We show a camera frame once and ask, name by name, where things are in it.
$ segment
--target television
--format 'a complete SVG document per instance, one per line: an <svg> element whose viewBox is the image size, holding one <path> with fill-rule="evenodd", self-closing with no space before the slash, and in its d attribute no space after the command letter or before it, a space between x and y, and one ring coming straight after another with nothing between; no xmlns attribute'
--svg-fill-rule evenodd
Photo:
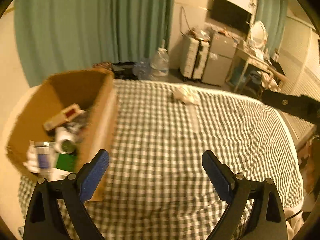
<svg viewBox="0 0 320 240"><path fill-rule="evenodd" d="M227 0L214 0L211 18L245 34L249 32L251 13Z"/></svg>

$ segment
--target green curtain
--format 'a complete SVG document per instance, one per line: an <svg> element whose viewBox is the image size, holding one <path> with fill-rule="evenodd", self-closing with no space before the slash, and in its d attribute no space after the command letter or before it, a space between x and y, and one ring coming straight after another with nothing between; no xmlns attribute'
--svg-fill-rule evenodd
<svg viewBox="0 0 320 240"><path fill-rule="evenodd" d="M151 57L168 47L173 0L15 0L20 61L30 86L53 73Z"/></svg>
<svg viewBox="0 0 320 240"><path fill-rule="evenodd" d="M288 0L258 0L255 21L262 21L268 33L265 49L273 55L278 49L284 32Z"/></svg>

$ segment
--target suitcase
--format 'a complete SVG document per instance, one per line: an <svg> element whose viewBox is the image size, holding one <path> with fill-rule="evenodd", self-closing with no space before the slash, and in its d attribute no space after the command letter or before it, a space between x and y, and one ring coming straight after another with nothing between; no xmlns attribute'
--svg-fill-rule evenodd
<svg viewBox="0 0 320 240"><path fill-rule="evenodd" d="M180 72L184 81L188 79L200 80L207 61L209 43L197 40L192 36L184 36L180 59Z"/></svg>

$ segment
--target checkered bedsheet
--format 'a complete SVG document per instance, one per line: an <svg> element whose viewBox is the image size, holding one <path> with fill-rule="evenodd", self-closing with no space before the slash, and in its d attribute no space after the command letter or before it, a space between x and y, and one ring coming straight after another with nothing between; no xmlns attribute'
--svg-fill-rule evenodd
<svg viewBox="0 0 320 240"><path fill-rule="evenodd" d="M115 85L119 113L105 201L85 204L107 239L206 239L226 208L202 168L202 153L209 149L247 179L272 178L284 207L302 201L296 153L274 109L238 95L199 90L194 132L188 107L172 97L174 85L121 80ZM24 216L34 186L21 177ZM76 239L63 202L60 208Z"/></svg>

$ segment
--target mirror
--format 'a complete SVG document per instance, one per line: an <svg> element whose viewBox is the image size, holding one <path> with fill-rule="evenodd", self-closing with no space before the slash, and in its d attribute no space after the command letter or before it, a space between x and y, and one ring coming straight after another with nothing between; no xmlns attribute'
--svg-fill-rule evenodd
<svg viewBox="0 0 320 240"><path fill-rule="evenodd" d="M257 21L251 28L251 40L256 49L261 49L267 40L266 29L261 21Z"/></svg>

